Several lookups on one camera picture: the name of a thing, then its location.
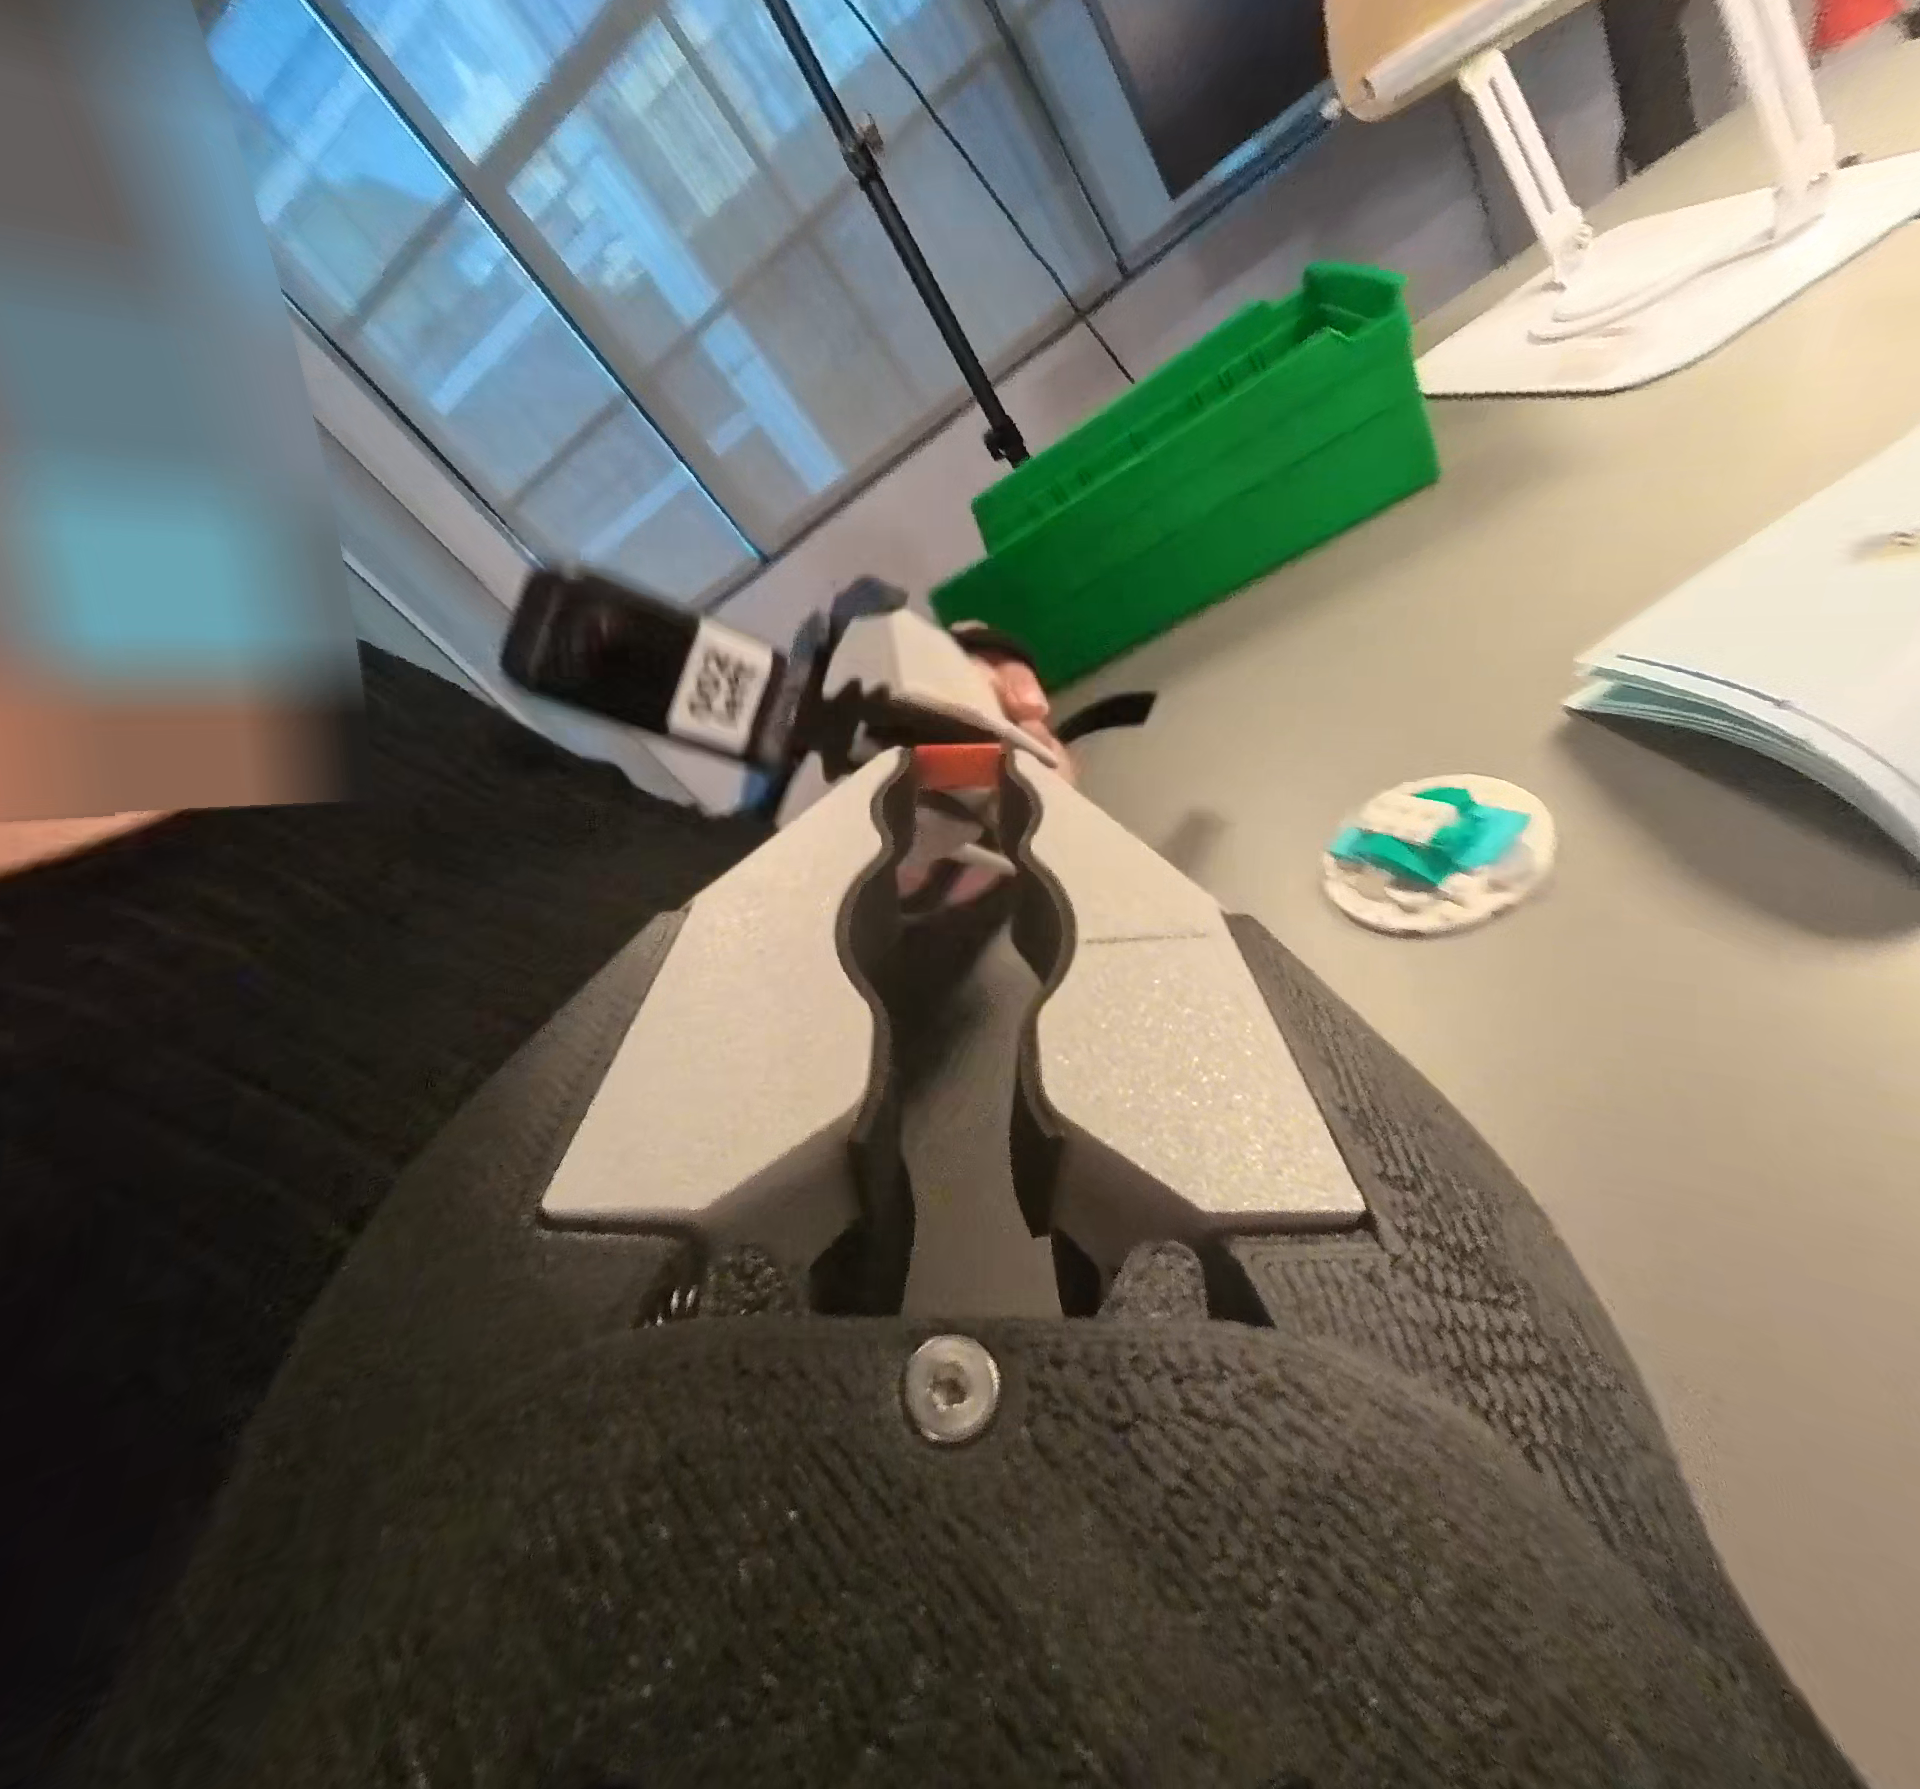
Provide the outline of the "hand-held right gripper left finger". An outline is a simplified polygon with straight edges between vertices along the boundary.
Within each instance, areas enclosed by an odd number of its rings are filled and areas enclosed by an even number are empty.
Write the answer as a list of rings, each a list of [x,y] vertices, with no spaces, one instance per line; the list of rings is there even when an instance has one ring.
[[[913,756],[886,747],[690,898],[542,1194],[548,1227],[762,1245],[794,1267],[857,1227],[904,1277],[882,966],[913,809]]]

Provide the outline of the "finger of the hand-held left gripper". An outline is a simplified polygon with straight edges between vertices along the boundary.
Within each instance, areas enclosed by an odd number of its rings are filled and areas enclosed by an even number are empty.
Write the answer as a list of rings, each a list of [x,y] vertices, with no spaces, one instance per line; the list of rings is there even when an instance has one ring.
[[[1055,746],[1002,712],[987,666],[913,605],[854,614],[823,656],[822,700],[874,747],[992,746],[1055,766]]]

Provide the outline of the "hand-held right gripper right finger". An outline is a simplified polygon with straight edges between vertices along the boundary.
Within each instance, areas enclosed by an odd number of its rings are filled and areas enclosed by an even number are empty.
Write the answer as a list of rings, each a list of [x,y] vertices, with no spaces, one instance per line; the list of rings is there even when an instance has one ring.
[[[1042,756],[1001,781],[1011,942],[1038,981],[1011,1191],[1113,1277],[1140,1245],[1355,1229],[1363,1185],[1225,907]]]

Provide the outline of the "round white lego plate assembly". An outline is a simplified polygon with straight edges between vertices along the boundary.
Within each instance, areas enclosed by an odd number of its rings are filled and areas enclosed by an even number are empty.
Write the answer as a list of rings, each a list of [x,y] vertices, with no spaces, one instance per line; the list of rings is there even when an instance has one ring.
[[[1379,937],[1465,937],[1537,898],[1559,853],[1559,823],[1534,792],[1434,772],[1369,796],[1338,823],[1320,892]]]

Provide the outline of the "person's left hand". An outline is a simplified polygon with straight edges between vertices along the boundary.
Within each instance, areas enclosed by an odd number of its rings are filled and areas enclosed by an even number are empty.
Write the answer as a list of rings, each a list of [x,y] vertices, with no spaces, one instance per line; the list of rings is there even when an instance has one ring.
[[[1071,779],[1074,762],[1055,728],[1055,706],[1030,652],[1009,634],[992,630],[987,623],[955,623],[951,634],[992,677],[1002,720],[1044,752],[1055,772]]]

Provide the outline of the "green plastic bin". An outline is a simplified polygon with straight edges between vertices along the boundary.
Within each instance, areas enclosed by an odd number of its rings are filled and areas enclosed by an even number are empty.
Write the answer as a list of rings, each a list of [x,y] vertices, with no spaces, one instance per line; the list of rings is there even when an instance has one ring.
[[[1313,260],[974,493],[928,601],[1066,686],[1434,481],[1403,276]]]

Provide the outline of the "glass window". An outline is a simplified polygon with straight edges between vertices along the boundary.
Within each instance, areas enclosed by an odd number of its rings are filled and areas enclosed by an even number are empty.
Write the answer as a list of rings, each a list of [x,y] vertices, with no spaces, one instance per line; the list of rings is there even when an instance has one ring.
[[[992,380],[1120,276],[1077,0],[792,0]],[[720,598],[967,384],[762,0],[225,0],[302,322],[519,545]]]

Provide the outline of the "black tripod pole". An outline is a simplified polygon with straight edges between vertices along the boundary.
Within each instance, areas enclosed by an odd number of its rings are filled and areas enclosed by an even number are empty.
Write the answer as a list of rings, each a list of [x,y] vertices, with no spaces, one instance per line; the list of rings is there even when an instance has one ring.
[[[907,228],[886,180],[874,141],[854,125],[844,98],[836,96],[812,36],[804,34],[804,20],[792,0],[762,0],[778,40],[787,47],[808,96],[817,98],[828,137],[844,162],[844,176],[870,203],[886,245],[894,251],[924,317],[934,320],[951,363],[956,367],[977,416],[983,416],[983,447],[1001,467],[1017,471],[1030,463],[1023,431],[1017,429],[1011,412],[1002,408],[997,380],[987,372],[983,356],[974,355],[974,339],[962,328],[962,317],[955,310],[943,277],[934,276],[918,233]]]

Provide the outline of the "person's black knit sweater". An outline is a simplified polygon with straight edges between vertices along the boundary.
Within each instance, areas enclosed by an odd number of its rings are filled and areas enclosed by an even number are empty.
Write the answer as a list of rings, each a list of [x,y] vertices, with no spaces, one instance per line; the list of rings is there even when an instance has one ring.
[[[0,1779],[55,1785],[409,1162],[768,826],[361,646],[341,802],[0,891]]]

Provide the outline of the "open instruction booklet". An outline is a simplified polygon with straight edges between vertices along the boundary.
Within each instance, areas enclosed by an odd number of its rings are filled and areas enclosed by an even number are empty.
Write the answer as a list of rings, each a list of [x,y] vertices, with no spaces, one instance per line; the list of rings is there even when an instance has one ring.
[[[1899,437],[1586,648],[1561,706],[1769,756],[1916,857],[1920,437]]]

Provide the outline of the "white stand with wooden board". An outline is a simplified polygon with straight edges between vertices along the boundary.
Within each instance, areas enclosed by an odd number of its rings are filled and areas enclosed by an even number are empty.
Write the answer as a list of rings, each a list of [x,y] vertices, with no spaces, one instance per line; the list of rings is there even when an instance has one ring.
[[[1418,356],[1428,397],[1608,393],[1703,363],[1920,207],[1920,157],[1842,162],[1790,0],[1716,0],[1769,181],[1594,233],[1506,48],[1586,0],[1325,0],[1355,120],[1458,88],[1544,265]]]

